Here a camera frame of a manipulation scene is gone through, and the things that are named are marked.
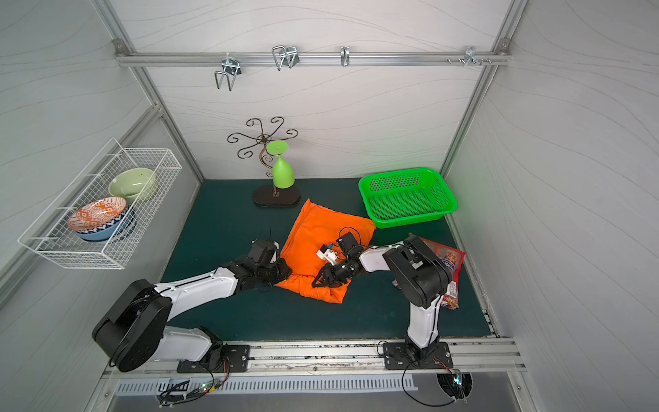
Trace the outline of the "orange shorts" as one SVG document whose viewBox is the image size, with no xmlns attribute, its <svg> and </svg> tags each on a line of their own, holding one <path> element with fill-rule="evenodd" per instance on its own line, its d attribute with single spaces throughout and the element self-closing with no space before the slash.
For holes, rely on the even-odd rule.
<svg viewBox="0 0 659 412">
<path fill-rule="evenodd" d="M 310 200 L 306 201 L 281 251 L 281 257 L 292 274 L 276 286 L 305 298 L 341 304 L 348 291 L 348 284 L 337 288 L 312 286 L 313 280 L 325 265 L 317 256 L 317 251 L 347 232 L 353 233 L 362 244 L 368 245 L 375 230 L 374 223 L 367 218 L 343 214 Z"/>
</svg>

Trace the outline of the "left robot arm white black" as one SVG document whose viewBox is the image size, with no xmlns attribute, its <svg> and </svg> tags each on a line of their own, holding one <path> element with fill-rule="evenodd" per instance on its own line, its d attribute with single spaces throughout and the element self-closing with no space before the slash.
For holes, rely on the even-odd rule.
<svg viewBox="0 0 659 412">
<path fill-rule="evenodd" d="M 216 369 L 223 343 L 206 327 L 168 323 L 215 300 L 287 280 L 293 271 L 274 240 L 258 240 L 250 251 L 204 274 L 170 283 L 139 279 L 118 297 L 92 331 L 110 367 L 127 373 L 147 362 L 201 362 Z"/>
</svg>

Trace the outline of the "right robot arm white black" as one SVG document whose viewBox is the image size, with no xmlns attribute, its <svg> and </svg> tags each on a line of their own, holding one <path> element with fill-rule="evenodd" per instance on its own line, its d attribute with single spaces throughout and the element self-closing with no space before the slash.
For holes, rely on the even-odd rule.
<svg viewBox="0 0 659 412">
<path fill-rule="evenodd" d="M 410 304 L 406 351 L 420 362 L 439 346 L 440 304 L 453 280 L 453 269 L 417 235 L 387 247 L 365 247 L 351 232 L 336 240 L 339 251 L 323 245 L 325 262 L 312 281 L 314 288 L 338 288 L 362 273 L 389 271 Z"/>
</svg>

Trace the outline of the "green plastic goblet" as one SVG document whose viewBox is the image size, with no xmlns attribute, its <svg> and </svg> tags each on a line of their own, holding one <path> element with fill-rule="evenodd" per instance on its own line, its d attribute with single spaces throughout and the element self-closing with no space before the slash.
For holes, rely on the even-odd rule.
<svg viewBox="0 0 659 412">
<path fill-rule="evenodd" d="M 282 157 L 289 149 L 288 143 L 273 141 L 266 146 L 266 149 L 270 155 L 276 158 L 271 171 L 274 186 L 281 190 L 293 186 L 295 182 L 293 168 Z"/>
</svg>

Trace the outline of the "green plastic basket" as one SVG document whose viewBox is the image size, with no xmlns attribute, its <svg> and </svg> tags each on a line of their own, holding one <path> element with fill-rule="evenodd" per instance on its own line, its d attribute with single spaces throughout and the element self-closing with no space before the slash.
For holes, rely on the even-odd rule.
<svg viewBox="0 0 659 412">
<path fill-rule="evenodd" d="M 458 209 L 449 186 L 430 168 L 368 175 L 360 179 L 359 190 L 377 228 L 437 221 Z"/>
</svg>

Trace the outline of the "red snack packet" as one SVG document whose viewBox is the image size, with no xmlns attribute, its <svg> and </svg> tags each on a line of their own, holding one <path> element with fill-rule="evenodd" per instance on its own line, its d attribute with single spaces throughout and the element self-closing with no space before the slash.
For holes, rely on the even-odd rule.
<svg viewBox="0 0 659 412">
<path fill-rule="evenodd" d="M 451 283 L 447 287 L 441 307 L 448 310 L 459 308 L 459 275 L 466 253 L 447 245 L 442 245 L 425 238 L 421 239 L 435 255 L 451 270 Z"/>
</svg>

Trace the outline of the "pale green bowl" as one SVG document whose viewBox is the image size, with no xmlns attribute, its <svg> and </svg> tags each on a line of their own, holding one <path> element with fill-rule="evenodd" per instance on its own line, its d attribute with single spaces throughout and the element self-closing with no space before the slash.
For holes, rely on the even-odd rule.
<svg viewBox="0 0 659 412">
<path fill-rule="evenodd" d="M 133 168 L 117 175 L 108 185 L 112 197 L 125 199 L 128 205 L 147 202 L 158 191 L 158 180 L 149 168 Z"/>
</svg>

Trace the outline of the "white vent grille strip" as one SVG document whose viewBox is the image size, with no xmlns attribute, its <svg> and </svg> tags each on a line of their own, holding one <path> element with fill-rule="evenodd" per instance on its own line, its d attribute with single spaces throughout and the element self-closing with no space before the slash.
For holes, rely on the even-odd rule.
<svg viewBox="0 0 659 412">
<path fill-rule="evenodd" d="M 170 390 L 184 395 L 199 389 L 206 378 L 122 379 L 116 396 L 155 396 Z M 216 389 L 217 394 L 378 393 L 417 391 L 411 376 L 396 374 L 322 376 L 234 376 Z"/>
</svg>

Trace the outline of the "double metal hook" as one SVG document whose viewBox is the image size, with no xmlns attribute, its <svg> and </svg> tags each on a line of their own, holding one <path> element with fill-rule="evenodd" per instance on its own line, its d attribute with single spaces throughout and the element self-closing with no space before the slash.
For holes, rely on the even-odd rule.
<svg viewBox="0 0 659 412">
<path fill-rule="evenodd" d="M 227 54 L 221 61 L 221 68 L 215 72 L 216 88 L 221 89 L 225 84 L 229 91 L 233 90 L 238 76 L 242 74 L 241 64 L 235 58 Z"/>
<path fill-rule="evenodd" d="M 278 71 L 281 71 L 284 66 L 291 69 L 300 63 L 299 52 L 295 46 L 274 46 L 271 54 Z"/>
</svg>

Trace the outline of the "double metal hook middle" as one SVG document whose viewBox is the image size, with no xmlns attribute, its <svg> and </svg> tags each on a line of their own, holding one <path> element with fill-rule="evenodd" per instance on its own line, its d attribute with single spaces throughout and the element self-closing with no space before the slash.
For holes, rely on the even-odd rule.
<svg viewBox="0 0 659 412">
<path fill-rule="evenodd" d="M 284 66 L 291 69 L 300 63 L 299 52 L 295 46 L 274 46 L 271 54 L 278 71 L 281 71 Z"/>
</svg>

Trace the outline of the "small metal hook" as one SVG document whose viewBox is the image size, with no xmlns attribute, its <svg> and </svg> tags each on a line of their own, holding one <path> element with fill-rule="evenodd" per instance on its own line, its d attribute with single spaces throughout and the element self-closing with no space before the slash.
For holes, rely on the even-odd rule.
<svg viewBox="0 0 659 412">
<path fill-rule="evenodd" d="M 340 48 L 340 61 L 342 67 L 349 67 L 350 65 L 350 49 L 348 46 Z"/>
</svg>

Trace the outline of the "metal hook right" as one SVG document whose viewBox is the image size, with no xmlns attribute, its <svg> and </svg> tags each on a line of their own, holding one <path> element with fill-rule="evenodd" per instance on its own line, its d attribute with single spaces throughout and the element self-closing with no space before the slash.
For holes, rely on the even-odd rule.
<svg viewBox="0 0 659 412">
<path fill-rule="evenodd" d="M 490 58 L 479 58 L 476 55 L 475 48 L 473 46 L 468 47 L 461 58 L 448 58 L 446 62 L 449 65 L 461 65 L 463 67 L 470 66 L 488 66 L 491 65 L 492 60 Z"/>
</svg>

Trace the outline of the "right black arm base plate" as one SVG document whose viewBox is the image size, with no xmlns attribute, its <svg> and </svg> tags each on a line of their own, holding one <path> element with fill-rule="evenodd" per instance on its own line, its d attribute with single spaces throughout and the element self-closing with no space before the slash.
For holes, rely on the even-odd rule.
<svg viewBox="0 0 659 412">
<path fill-rule="evenodd" d="M 446 342 L 435 341 L 427 348 L 408 342 L 382 341 L 377 348 L 387 370 L 453 369 L 453 358 Z"/>
</svg>

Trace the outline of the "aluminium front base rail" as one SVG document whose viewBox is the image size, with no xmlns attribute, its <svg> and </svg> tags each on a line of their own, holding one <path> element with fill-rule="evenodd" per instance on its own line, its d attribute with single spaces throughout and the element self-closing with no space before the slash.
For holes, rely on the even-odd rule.
<svg viewBox="0 0 659 412">
<path fill-rule="evenodd" d="M 251 346 L 250 359 L 244 375 L 338 375 L 338 374 L 394 374 L 387 370 L 377 348 L 384 341 L 338 340 L 293 342 L 228 342 Z M 385 342 L 403 342 L 390 340 Z M 408 370 L 410 372 L 464 373 L 524 372 L 526 365 L 518 346 L 511 338 L 449 338 L 453 369 Z"/>
</svg>

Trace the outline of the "aluminium top rail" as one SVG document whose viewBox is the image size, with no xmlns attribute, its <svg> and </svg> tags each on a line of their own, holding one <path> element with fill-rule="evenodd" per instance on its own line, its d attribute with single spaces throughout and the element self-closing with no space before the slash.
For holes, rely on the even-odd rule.
<svg viewBox="0 0 659 412">
<path fill-rule="evenodd" d="M 350 50 L 349 67 L 423 67 L 461 66 L 449 65 L 448 58 L 461 58 L 465 51 L 354 51 Z M 243 68 L 274 67 L 271 53 L 228 53 L 238 60 Z M 477 51 L 479 58 L 490 58 L 491 65 L 508 65 L 512 56 L 509 53 L 486 53 Z M 226 53 L 134 53 L 116 56 L 123 67 L 220 67 Z M 329 53 L 309 53 L 300 51 L 299 67 L 342 67 L 340 51 Z"/>
</svg>

